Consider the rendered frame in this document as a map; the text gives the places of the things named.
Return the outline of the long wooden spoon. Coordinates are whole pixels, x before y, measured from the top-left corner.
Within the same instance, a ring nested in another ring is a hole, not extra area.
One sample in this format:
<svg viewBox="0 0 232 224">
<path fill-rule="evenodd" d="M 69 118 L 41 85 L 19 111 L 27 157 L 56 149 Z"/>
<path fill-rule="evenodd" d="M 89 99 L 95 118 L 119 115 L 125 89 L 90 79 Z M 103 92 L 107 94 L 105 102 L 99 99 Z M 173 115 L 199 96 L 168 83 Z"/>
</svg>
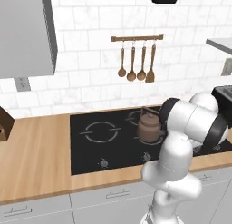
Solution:
<svg viewBox="0 0 232 224">
<path fill-rule="evenodd" d="M 133 82 L 136 79 L 136 73 L 133 70 L 134 67 L 134 59 L 135 59 L 135 47 L 131 48 L 131 69 L 127 74 L 127 80 Z"/>
<path fill-rule="evenodd" d="M 142 47 L 142 55 L 141 55 L 141 69 L 137 73 L 137 79 L 139 81 L 143 81 L 146 77 L 146 73 L 144 72 L 144 62 L 145 62 L 145 55 L 146 55 L 146 47 Z"/>
</svg>

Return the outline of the small wooden spoon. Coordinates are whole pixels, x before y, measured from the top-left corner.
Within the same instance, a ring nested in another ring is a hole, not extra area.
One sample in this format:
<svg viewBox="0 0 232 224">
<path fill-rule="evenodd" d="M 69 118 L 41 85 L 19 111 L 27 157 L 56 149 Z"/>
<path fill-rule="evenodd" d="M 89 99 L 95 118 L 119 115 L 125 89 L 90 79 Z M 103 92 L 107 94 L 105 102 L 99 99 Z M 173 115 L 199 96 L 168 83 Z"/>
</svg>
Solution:
<svg viewBox="0 0 232 224">
<path fill-rule="evenodd" d="M 124 64 L 124 48 L 121 48 L 121 63 Z M 124 77 L 126 75 L 126 70 L 123 65 L 121 65 L 121 68 L 118 71 L 118 75 L 120 77 Z"/>
</svg>

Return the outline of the brown kettle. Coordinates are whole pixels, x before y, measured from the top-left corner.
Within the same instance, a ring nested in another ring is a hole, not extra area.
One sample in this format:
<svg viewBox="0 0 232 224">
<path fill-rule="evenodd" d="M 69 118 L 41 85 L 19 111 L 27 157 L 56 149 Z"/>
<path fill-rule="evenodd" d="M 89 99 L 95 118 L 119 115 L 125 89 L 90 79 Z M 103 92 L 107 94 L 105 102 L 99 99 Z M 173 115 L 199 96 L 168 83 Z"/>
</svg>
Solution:
<svg viewBox="0 0 232 224">
<path fill-rule="evenodd" d="M 142 107 L 138 122 L 138 137 L 145 142 L 154 142 L 164 133 L 159 113 L 151 108 Z"/>
</svg>

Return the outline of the wooden spatula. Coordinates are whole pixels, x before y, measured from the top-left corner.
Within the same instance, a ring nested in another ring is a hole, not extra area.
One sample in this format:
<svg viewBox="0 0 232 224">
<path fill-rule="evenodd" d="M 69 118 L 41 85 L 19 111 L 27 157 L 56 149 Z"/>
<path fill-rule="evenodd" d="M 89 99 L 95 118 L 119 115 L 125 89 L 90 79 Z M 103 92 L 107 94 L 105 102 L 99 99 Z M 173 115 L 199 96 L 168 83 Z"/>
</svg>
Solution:
<svg viewBox="0 0 232 224">
<path fill-rule="evenodd" d="M 146 75 L 145 82 L 146 83 L 153 83 L 154 82 L 154 72 L 153 72 L 153 64 L 154 64 L 154 57 L 156 53 L 156 45 L 154 44 L 151 48 L 151 60 L 150 60 L 150 69 Z"/>
</svg>

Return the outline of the black glass hob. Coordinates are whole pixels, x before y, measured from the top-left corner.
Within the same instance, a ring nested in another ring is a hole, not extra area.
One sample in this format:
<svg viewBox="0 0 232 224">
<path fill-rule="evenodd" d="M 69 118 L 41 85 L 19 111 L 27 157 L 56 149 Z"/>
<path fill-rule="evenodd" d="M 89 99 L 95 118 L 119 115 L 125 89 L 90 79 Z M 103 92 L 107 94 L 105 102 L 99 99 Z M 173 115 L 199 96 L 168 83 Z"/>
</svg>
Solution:
<svg viewBox="0 0 232 224">
<path fill-rule="evenodd" d="M 139 108 L 108 112 L 74 114 L 70 117 L 71 173 L 79 175 L 144 164 L 147 152 L 156 161 L 160 157 L 160 136 L 148 143 L 139 139 Z M 101 166 L 102 159 L 108 167 Z"/>
</svg>

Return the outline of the grey drawer front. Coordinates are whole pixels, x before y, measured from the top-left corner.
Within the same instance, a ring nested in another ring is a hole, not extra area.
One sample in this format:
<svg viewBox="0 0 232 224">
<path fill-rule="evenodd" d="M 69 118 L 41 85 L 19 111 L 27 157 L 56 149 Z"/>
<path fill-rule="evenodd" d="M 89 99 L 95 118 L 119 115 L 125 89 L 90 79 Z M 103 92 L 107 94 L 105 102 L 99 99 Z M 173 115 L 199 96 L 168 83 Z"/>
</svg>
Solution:
<svg viewBox="0 0 232 224">
<path fill-rule="evenodd" d="M 231 179 L 232 168 L 195 172 L 197 178 L 206 174 L 212 181 L 202 182 L 202 192 L 196 200 L 180 203 L 177 214 L 184 224 L 209 224 Z"/>
<path fill-rule="evenodd" d="M 14 210 L 32 208 L 31 213 L 4 217 Z M 74 224 L 70 197 L 68 195 L 28 200 L 8 205 L 0 205 L 0 224 Z"/>
<path fill-rule="evenodd" d="M 106 199 L 115 190 L 130 190 L 129 196 Z M 140 224 L 148 211 L 155 189 L 136 182 L 70 195 L 75 224 Z"/>
</svg>

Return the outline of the brown wooden block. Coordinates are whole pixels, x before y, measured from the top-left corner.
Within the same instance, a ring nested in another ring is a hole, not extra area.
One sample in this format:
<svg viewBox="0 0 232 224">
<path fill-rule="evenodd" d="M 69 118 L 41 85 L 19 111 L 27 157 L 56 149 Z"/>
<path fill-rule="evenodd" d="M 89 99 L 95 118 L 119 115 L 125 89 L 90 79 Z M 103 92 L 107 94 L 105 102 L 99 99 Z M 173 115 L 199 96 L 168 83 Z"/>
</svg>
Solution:
<svg viewBox="0 0 232 224">
<path fill-rule="evenodd" d="M 7 141 L 15 119 L 0 106 L 0 141 Z"/>
</svg>

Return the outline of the wooden utensil rail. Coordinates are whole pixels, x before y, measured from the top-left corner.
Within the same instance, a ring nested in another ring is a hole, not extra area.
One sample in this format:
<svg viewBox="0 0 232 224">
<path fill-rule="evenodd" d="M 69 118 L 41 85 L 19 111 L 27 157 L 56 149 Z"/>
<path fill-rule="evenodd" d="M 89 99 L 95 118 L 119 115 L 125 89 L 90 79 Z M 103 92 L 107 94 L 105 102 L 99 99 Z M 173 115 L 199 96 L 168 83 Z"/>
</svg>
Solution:
<svg viewBox="0 0 232 224">
<path fill-rule="evenodd" d="M 163 40 L 164 34 L 147 36 L 112 36 L 112 42 Z"/>
</svg>

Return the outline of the grey wall socket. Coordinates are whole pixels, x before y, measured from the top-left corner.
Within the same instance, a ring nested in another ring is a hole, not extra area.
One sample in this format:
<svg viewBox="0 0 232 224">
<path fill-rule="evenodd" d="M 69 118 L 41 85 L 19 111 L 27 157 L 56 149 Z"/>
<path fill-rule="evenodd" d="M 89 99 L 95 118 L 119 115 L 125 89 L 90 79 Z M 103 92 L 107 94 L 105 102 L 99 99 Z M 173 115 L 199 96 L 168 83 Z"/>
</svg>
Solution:
<svg viewBox="0 0 232 224">
<path fill-rule="evenodd" d="M 221 75 L 227 76 L 232 74 L 232 58 L 227 58 L 224 63 L 224 67 Z"/>
<path fill-rule="evenodd" d="M 18 92 L 27 92 L 31 90 L 29 79 L 27 77 L 14 78 L 14 83 Z"/>
</svg>

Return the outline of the grey wall cupboard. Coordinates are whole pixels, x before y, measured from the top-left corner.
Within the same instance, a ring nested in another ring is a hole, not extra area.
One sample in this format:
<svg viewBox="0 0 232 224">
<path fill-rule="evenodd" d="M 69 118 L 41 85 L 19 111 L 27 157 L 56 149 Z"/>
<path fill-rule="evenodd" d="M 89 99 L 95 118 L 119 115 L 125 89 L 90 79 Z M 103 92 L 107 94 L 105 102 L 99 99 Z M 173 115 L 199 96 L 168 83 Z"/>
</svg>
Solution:
<svg viewBox="0 0 232 224">
<path fill-rule="evenodd" d="M 0 78 L 53 75 L 57 53 L 51 0 L 0 0 Z"/>
</svg>

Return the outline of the grey wall shelf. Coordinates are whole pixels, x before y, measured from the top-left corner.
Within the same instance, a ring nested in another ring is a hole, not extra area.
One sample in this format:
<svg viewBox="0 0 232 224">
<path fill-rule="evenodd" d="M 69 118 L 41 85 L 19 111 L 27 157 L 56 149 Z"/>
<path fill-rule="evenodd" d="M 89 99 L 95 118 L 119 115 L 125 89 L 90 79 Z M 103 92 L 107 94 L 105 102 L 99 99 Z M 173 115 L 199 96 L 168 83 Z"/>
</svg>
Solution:
<svg viewBox="0 0 232 224">
<path fill-rule="evenodd" d="M 211 38 L 207 39 L 206 43 L 232 55 L 232 38 Z"/>
</svg>

